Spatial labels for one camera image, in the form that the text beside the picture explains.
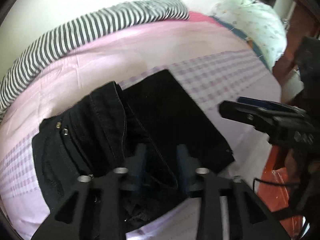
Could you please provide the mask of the dark gloved hand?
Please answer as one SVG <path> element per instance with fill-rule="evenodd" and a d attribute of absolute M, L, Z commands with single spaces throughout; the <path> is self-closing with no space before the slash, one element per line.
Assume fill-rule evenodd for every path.
<path fill-rule="evenodd" d="M 303 89 L 289 105 L 306 111 L 310 124 L 316 130 L 307 136 L 312 145 L 292 149 L 286 158 L 289 177 L 299 181 L 299 187 L 291 196 L 290 203 L 297 207 L 310 223 L 319 222 L 319 73 L 302 75 Z"/>

